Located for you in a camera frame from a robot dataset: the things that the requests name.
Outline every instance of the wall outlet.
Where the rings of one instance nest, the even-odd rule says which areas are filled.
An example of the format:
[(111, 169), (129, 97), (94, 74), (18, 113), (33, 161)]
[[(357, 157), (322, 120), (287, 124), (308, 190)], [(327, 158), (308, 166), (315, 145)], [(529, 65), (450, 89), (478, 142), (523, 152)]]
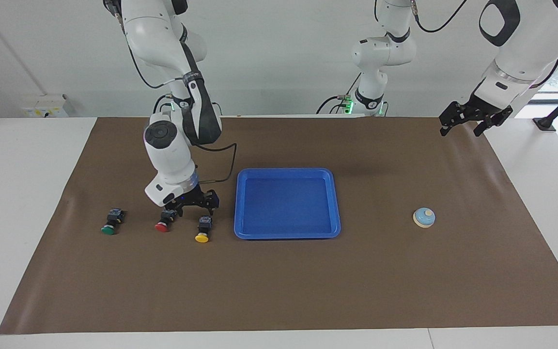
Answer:
[(69, 117), (73, 112), (65, 95), (28, 96), (22, 109), (27, 117)]

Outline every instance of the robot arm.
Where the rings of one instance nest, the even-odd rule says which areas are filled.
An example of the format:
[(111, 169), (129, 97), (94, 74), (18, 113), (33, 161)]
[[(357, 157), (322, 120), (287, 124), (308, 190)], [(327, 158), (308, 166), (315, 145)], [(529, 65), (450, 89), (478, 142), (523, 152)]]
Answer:
[[(498, 31), (487, 26), (488, 17), (502, 17)], [(558, 0), (489, 0), (479, 20), (482, 35), (498, 55), (486, 69), (466, 104), (452, 102), (439, 119), (441, 135), (467, 121), (482, 121), (476, 136), (501, 126), (513, 112), (510, 104), (558, 60)]]
[(171, 210), (194, 204), (212, 213), (218, 198), (201, 191), (189, 146), (214, 143), (221, 121), (197, 68), (206, 55), (203, 40), (178, 18), (188, 8), (186, 0), (104, 0), (104, 5), (119, 20), (135, 56), (169, 81), (167, 96), (179, 108), (153, 114), (144, 130), (146, 150), (158, 172), (146, 194)]
[(386, 35), (359, 41), (352, 54), (352, 60), (361, 69), (359, 86), (350, 96), (354, 102), (352, 112), (366, 115), (374, 115), (382, 107), (388, 78), (380, 69), (409, 63), (417, 52), (415, 40), (410, 37), (411, 1), (381, 0), (376, 10)]

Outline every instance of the blue tray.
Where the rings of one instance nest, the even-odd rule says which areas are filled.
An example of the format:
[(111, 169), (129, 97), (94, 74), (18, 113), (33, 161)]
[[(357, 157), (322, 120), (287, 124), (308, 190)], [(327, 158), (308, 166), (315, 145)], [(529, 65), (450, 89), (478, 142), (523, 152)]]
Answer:
[(334, 238), (341, 230), (326, 168), (248, 168), (238, 175), (234, 232), (245, 240)]

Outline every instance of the table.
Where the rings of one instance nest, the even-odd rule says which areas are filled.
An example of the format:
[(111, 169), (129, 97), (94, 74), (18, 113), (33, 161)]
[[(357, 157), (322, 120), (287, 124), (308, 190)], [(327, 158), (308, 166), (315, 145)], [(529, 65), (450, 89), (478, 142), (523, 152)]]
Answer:
[[(94, 123), (93, 118), (0, 119), (0, 321)], [(504, 127), (489, 130), (487, 137), (558, 259), (558, 136), (538, 131), (531, 121), (511, 120)], [(16, 236), (8, 233), (13, 224)], [(253, 347), (261, 343), (345, 347), (346, 343), (358, 343), (359, 347), (549, 348), (558, 347), (558, 327), (0, 336), (0, 347), (20, 343), (27, 347), (64, 343), (84, 343), (87, 347), (106, 343), (122, 347), (138, 347), (140, 343), (169, 347)]]

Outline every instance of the cable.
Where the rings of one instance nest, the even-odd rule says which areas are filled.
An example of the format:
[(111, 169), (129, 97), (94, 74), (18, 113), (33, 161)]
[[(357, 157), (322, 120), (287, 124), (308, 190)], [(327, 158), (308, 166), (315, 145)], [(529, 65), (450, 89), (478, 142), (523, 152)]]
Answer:
[(335, 113), (339, 113), (339, 110), (341, 110), (341, 107), (345, 107), (345, 104), (337, 104), (336, 106), (334, 106), (333, 108), (330, 108), (330, 112), (328, 113), (333, 113), (333, 109), (337, 108), (337, 111)]
[(159, 89), (162, 88), (163, 86), (165, 86), (166, 84), (169, 84), (169, 82), (173, 82), (173, 81), (177, 81), (177, 80), (182, 80), (182, 78), (173, 78), (169, 81), (165, 81), (164, 83), (158, 85), (158, 86), (152, 86), (149, 84), (149, 82), (146, 80), (146, 78), (143, 77), (141, 71), (139, 70), (139, 66), (137, 65), (137, 60), (135, 60), (135, 55), (133, 55), (133, 49), (130, 48), (130, 45), (128, 45), (128, 51), (130, 52), (130, 58), (133, 58), (133, 64), (135, 65), (135, 69), (137, 70), (137, 74), (139, 74), (139, 77), (141, 78), (141, 80), (144, 82), (144, 84), (146, 84), (146, 86), (148, 86), (151, 89)]
[(323, 104), (318, 108), (316, 114), (320, 113), (320, 111), (322, 110), (322, 108), (323, 108), (328, 102), (332, 101), (333, 99), (341, 99), (341, 98), (339, 98), (338, 95), (334, 95), (333, 97), (328, 98), (328, 99), (327, 99), (326, 101), (324, 101)]
[(219, 112), (221, 113), (221, 116), (223, 116), (223, 109), (221, 108), (221, 104), (218, 104), (217, 102), (212, 102), (212, 104), (214, 104), (215, 106), (219, 106)]
[(359, 74), (356, 76), (355, 81), (352, 82), (352, 85), (350, 85), (350, 88), (348, 88), (348, 92), (346, 92), (346, 95), (349, 95), (349, 94), (350, 94), (350, 90), (352, 90), (352, 88), (355, 86), (355, 84), (357, 83), (358, 78), (361, 77), (361, 74), (363, 74), (363, 73), (359, 73)]
[(225, 150), (228, 150), (230, 148), (234, 148), (234, 154), (232, 155), (232, 165), (230, 166), (230, 174), (228, 174), (227, 177), (225, 177), (224, 179), (211, 179), (210, 181), (200, 181), (200, 185), (208, 185), (210, 183), (223, 183), (226, 182), (230, 179), (230, 177), (232, 176), (232, 172), (234, 172), (234, 164), (236, 161), (236, 152), (238, 150), (238, 143), (232, 143), (228, 146), (226, 146), (225, 148), (219, 148), (219, 149), (213, 149), (213, 148), (206, 148), (205, 146), (201, 146), (199, 144), (195, 145), (197, 148), (205, 150), (207, 152), (224, 152)]
[(419, 15), (417, 13), (417, 5), (415, 5), (415, 9), (414, 9), (414, 14), (415, 14), (415, 22), (417, 22), (417, 26), (419, 26), (419, 28), (421, 28), (422, 31), (425, 31), (426, 33), (436, 33), (441, 31), (443, 28), (445, 28), (450, 22), (451, 20), (456, 17), (456, 14), (458, 14), (458, 12), (460, 11), (460, 9), (462, 9), (462, 7), (465, 5), (465, 3), (468, 0), (463, 0), (463, 2), (460, 4), (460, 6), (458, 6), (458, 8), (456, 9), (456, 11), (451, 15), (451, 17), (449, 17), (449, 19), (447, 20), (447, 22), (445, 22), (440, 28), (438, 29), (434, 29), (434, 30), (430, 30), (430, 29), (425, 29), (423, 28), (423, 26), (421, 25), (421, 22), (419, 21)]
[(551, 78), (552, 74), (554, 74), (554, 72), (557, 70), (557, 68), (558, 68), (558, 59), (557, 59), (557, 61), (555, 62), (554, 66), (552, 67), (551, 72), (548, 73), (548, 76), (545, 77), (545, 78), (542, 80), (542, 82), (540, 82), (539, 84), (531, 85), (530, 89), (532, 89), (532, 88), (538, 88), (538, 87), (542, 86), (543, 84), (545, 84), (545, 83)]
[(152, 113), (156, 113), (156, 111), (159, 109), (159, 104), (161, 104), (161, 101), (163, 99), (169, 98), (169, 96), (171, 95), (162, 95), (159, 99), (157, 99), (155, 103), (155, 110)]
[(387, 109), (385, 109), (385, 116), (383, 117), (387, 117), (387, 113), (389, 112), (389, 102), (383, 102), (383, 106), (381, 106), (381, 108), (384, 108), (385, 105), (387, 106)]
[(162, 104), (162, 106), (159, 108), (159, 110), (162, 111), (162, 108), (163, 108), (164, 106), (168, 106), (169, 108), (172, 108), (171, 103), (164, 103), (164, 104)]

